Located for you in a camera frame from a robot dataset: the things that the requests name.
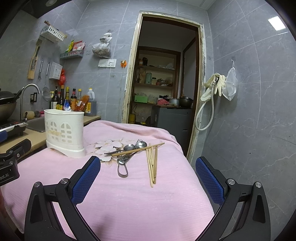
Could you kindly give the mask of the clear plastic bag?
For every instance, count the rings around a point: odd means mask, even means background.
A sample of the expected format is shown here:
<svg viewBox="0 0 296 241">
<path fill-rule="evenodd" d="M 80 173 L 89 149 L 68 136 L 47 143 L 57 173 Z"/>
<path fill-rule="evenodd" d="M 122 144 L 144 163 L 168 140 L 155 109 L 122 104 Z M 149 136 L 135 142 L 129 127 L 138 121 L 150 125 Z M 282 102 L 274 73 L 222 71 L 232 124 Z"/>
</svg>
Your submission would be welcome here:
<svg viewBox="0 0 296 241">
<path fill-rule="evenodd" d="M 226 76 L 225 87 L 222 89 L 222 94 L 227 100 L 231 101 L 236 95 L 237 89 L 238 80 L 236 77 L 236 71 L 235 68 L 232 67 Z"/>
</svg>

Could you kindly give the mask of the white rubber gloves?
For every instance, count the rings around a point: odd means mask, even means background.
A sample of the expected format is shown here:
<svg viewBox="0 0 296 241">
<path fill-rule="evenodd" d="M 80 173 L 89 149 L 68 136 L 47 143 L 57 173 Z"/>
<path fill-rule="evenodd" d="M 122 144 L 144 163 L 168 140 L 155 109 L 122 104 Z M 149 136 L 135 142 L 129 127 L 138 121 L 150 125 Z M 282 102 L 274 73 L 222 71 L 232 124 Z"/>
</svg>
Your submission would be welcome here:
<svg viewBox="0 0 296 241">
<path fill-rule="evenodd" d="M 207 102 L 211 100 L 211 96 L 219 94 L 222 96 L 222 90 L 226 87 L 226 77 L 219 73 L 213 74 L 206 83 L 203 84 L 206 91 L 201 96 L 201 101 Z"/>
</svg>

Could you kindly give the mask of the dark grey cabinet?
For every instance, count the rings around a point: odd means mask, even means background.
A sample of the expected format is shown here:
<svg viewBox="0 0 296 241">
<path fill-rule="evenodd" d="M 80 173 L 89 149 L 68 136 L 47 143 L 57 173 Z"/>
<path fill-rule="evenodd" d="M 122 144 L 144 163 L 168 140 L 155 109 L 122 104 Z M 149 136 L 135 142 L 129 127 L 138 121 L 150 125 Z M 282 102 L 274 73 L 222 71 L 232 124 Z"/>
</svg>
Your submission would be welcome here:
<svg viewBox="0 0 296 241">
<path fill-rule="evenodd" d="M 181 108 L 161 108 L 154 105 L 151 112 L 151 126 L 163 128 L 173 135 L 187 154 L 192 131 L 192 110 Z"/>
</svg>

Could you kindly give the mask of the white wall basket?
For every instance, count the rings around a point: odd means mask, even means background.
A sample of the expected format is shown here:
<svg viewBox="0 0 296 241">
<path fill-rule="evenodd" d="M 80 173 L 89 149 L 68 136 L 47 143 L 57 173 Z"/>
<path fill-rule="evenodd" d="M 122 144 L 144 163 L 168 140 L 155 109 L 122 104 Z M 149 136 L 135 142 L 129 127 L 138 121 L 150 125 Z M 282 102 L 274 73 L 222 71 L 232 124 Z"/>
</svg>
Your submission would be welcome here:
<svg viewBox="0 0 296 241">
<path fill-rule="evenodd" d="M 40 32 L 40 36 L 53 43 L 62 42 L 66 38 L 66 36 L 62 32 L 55 29 L 52 25 L 46 25 L 45 27 L 43 27 Z"/>
</svg>

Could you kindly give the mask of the large oil bottle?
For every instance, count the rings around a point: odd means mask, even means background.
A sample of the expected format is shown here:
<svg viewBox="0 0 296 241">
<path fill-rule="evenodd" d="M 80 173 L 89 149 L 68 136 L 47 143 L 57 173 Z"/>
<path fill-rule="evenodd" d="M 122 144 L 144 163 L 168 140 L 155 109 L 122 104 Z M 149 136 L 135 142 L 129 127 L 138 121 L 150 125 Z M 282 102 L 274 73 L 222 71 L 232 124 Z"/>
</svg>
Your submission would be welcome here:
<svg viewBox="0 0 296 241">
<path fill-rule="evenodd" d="M 89 96 L 89 101 L 86 104 L 85 115 L 86 116 L 96 116 L 97 113 L 97 102 L 95 99 L 95 93 L 92 88 L 89 88 L 87 95 Z"/>
</svg>

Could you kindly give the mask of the larger steel spoon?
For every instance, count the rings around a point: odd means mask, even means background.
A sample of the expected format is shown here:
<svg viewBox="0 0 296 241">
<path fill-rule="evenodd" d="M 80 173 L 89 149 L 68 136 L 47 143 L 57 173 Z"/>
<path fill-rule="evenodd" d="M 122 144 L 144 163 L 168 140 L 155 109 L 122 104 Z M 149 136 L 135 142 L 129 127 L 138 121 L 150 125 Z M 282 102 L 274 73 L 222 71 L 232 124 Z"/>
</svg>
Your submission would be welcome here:
<svg viewBox="0 0 296 241">
<path fill-rule="evenodd" d="M 147 143 L 145 141 L 139 141 L 135 144 L 135 148 L 139 149 L 139 148 L 144 148 L 147 146 Z M 124 155 L 122 158 L 120 158 L 120 162 L 125 162 L 129 157 L 131 157 L 132 154 L 126 154 Z"/>
</svg>

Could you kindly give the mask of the wooden chopstick four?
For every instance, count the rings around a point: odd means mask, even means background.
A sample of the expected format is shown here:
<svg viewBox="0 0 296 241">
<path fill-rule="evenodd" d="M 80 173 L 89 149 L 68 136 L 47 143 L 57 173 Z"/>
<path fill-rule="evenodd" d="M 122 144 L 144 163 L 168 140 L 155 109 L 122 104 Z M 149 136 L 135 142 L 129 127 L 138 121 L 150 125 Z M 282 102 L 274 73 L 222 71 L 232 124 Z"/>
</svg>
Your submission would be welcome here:
<svg viewBox="0 0 296 241">
<path fill-rule="evenodd" d="M 157 164 L 158 164 L 158 147 L 155 147 L 155 151 L 154 151 L 154 184 L 156 184 Z"/>
</svg>

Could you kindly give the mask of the grey wall shelf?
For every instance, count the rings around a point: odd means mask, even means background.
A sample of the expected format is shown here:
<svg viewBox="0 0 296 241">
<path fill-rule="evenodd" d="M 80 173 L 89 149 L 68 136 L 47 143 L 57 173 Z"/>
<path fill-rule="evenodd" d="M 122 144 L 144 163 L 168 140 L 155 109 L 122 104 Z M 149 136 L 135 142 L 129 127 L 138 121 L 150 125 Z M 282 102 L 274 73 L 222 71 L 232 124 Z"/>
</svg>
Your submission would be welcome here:
<svg viewBox="0 0 296 241">
<path fill-rule="evenodd" d="M 60 59 L 73 59 L 73 58 L 82 58 L 84 54 L 84 50 L 75 50 L 66 53 L 60 54 Z"/>
</svg>

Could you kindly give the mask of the pink floral cloth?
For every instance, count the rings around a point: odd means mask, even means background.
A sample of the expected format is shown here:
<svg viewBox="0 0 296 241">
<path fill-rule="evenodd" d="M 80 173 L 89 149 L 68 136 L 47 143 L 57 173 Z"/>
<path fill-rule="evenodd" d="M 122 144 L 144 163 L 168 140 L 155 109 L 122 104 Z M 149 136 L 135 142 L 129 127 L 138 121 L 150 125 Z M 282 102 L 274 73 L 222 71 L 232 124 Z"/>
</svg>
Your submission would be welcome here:
<svg viewBox="0 0 296 241">
<path fill-rule="evenodd" d="M 4 206 L 23 230 L 33 185 L 56 184 L 71 177 L 91 156 L 101 169 L 77 207 L 101 240 L 195 240 L 214 215 L 195 171 L 175 137 L 161 128 L 95 121 L 84 128 L 86 155 L 69 158 L 46 148 L 21 161 L 20 177 L 1 188 Z M 135 154 L 126 164 L 128 177 L 117 174 L 117 162 L 104 156 L 112 147 L 138 139 L 158 147 L 156 184 L 150 186 L 147 155 Z"/>
</svg>

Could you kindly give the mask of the smaller steel spoon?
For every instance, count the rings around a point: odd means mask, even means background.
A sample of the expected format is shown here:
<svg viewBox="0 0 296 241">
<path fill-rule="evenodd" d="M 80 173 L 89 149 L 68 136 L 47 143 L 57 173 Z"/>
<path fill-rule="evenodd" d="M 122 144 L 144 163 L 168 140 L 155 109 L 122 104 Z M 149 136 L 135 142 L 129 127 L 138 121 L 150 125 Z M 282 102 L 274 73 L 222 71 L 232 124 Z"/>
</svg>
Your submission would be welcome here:
<svg viewBox="0 0 296 241">
<path fill-rule="evenodd" d="M 123 152 L 123 151 L 130 151 L 130 150 L 133 150 L 134 148 L 135 148 L 134 144 L 128 144 L 128 145 L 125 145 L 123 149 L 104 153 L 104 154 L 105 155 L 112 155 L 112 154 Z"/>
</svg>

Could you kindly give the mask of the crossing wooden chopstick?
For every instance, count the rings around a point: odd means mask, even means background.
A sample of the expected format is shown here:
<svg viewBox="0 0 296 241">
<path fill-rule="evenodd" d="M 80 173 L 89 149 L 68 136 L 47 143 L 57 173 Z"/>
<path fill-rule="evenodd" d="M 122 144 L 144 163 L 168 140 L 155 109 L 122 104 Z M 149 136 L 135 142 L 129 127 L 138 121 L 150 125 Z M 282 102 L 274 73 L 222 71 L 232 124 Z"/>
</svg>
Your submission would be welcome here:
<svg viewBox="0 0 296 241">
<path fill-rule="evenodd" d="M 121 156 L 121 155 L 126 155 L 126 154 L 132 154 L 132 153 L 140 152 L 140 151 L 143 151 L 143 150 L 146 150 L 146 149 L 149 149 L 149 148 L 158 147 L 158 146 L 161 146 L 161 145 L 164 145 L 164 144 L 165 143 L 159 143 L 159 144 L 150 145 L 150 146 L 143 147 L 143 148 L 133 149 L 133 150 L 130 150 L 130 151 L 124 151 L 124 152 L 121 152 L 121 153 L 114 153 L 114 154 L 111 154 L 111 156 L 116 157 L 116 156 Z"/>
</svg>

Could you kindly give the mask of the wooden chopstick three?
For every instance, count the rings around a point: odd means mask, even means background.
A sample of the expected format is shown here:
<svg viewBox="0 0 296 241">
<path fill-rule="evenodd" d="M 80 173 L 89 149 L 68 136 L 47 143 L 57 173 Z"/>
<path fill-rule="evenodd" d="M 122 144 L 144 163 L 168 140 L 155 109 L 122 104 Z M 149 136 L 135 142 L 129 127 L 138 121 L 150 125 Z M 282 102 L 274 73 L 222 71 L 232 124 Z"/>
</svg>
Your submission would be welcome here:
<svg viewBox="0 0 296 241">
<path fill-rule="evenodd" d="M 156 184 L 156 178 L 154 174 L 154 147 L 151 149 L 151 165 L 152 165 L 152 181 L 153 184 Z"/>
</svg>

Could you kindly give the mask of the steel fork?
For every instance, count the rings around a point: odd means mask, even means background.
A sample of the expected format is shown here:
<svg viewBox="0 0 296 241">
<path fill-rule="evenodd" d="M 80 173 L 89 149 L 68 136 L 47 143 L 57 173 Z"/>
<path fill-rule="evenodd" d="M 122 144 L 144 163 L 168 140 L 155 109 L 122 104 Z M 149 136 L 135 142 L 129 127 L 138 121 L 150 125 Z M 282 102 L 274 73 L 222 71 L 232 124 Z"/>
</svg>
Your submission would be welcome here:
<svg viewBox="0 0 296 241">
<path fill-rule="evenodd" d="M 135 144 L 135 149 L 138 149 L 138 148 L 141 148 L 142 147 L 142 142 L 143 140 L 142 139 L 138 139 L 138 141 L 136 142 Z M 126 154 L 120 158 L 118 158 L 117 160 L 118 161 L 125 161 L 131 154 Z"/>
</svg>

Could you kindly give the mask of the white plastic utensil holder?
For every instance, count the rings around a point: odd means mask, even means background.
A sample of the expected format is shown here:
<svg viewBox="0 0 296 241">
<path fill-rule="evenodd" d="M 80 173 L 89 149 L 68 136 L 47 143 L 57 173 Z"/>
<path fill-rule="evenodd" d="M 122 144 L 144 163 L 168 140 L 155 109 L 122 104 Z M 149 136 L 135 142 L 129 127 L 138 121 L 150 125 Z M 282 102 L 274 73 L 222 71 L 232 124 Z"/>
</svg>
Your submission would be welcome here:
<svg viewBox="0 0 296 241">
<path fill-rule="evenodd" d="M 84 113 L 57 109 L 44 113 L 47 147 L 71 158 L 84 157 Z"/>
</svg>

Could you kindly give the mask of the dark sauce bottle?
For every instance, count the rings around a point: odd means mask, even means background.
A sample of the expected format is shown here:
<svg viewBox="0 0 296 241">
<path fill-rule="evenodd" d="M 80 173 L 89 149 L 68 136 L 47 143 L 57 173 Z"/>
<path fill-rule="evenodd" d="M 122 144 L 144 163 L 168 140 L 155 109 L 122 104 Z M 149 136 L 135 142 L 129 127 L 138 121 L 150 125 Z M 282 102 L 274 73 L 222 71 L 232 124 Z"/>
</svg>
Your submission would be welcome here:
<svg viewBox="0 0 296 241">
<path fill-rule="evenodd" d="M 60 97 L 59 97 L 59 101 L 56 105 L 56 109 L 64 110 L 64 102 L 65 102 L 65 86 L 62 85 L 61 90 L 60 90 Z"/>
</svg>

